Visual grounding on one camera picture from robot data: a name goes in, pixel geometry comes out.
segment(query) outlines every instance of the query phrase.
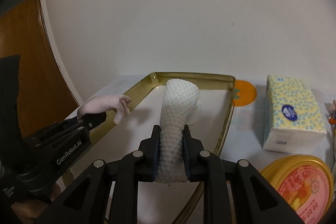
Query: brown door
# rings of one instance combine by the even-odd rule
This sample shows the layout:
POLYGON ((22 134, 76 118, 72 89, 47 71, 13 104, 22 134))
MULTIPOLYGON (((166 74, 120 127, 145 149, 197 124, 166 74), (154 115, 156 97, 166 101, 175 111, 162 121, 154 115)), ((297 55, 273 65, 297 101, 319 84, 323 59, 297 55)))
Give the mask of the brown door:
POLYGON ((77 106, 53 57, 40 0, 0 4, 0 58, 20 54, 17 112, 23 137, 66 118, 77 106))

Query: white textured object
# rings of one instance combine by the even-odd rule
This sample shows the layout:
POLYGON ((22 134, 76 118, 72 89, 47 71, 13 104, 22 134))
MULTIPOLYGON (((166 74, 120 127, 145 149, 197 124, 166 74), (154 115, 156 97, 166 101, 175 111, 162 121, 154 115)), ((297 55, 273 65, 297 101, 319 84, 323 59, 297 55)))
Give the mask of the white textured object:
POLYGON ((167 82, 160 117, 160 158, 156 181, 187 181, 182 154, 182 131, 200 113, 199 88, 185 80, 167 82))

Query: pink gloved hand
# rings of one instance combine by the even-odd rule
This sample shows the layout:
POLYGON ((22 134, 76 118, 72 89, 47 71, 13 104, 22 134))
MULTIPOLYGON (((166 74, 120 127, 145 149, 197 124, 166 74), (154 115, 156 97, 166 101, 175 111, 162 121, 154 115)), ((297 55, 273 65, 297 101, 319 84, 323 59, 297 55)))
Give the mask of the pink gloved hand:
POLYGON ((106 95, 97 96, 89 99, 81 105, 77 111, 77 119, 80 119, 85 114, 102 113, 107 110, 113 110, 115 115, 115 124, 120 124, 122 120, 130 114, 128 105, 132 101, 126 95, 106 95))

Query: gold tray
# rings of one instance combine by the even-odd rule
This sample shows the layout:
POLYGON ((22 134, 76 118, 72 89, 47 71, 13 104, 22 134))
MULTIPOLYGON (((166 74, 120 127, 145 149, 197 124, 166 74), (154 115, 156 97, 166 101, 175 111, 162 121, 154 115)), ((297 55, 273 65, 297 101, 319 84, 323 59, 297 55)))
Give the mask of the gold tray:
MULTIPOLYGON (((190 81, 198 86, 201 90, 229 90, 231 91, 231 98, 223 127, 219 135, 218 141, 213 153, 219 155, 224 145, 224 141, 229 129, 231 117, 233 114, 234 104, 234 88, 236 79, 229 75, 215 75, 209 73, 190 73, 190 72, 153 72, 147 75, 144 79, 131 87, 125 95, 132 98, 129 109, 132 111, 155 87, 166 85, 169 79, 184 79, 190 81)), ((116 124, 113 122, 115 112, 108 111, 106 121, 102 123, 101 127, 95 128, 90 132, 90 140, 92 145, 96 144, 102 137, 104 137, 116 124)), ((73 181, 71 172, 63 174, 63 181, 68 186, 73 181)), ((203 183, 199 183, 190 199, 181 210, 179 215, 173 221, 173 224, 184 224, 192 211, 196 207, 199 199, 203 194, 203 183)))

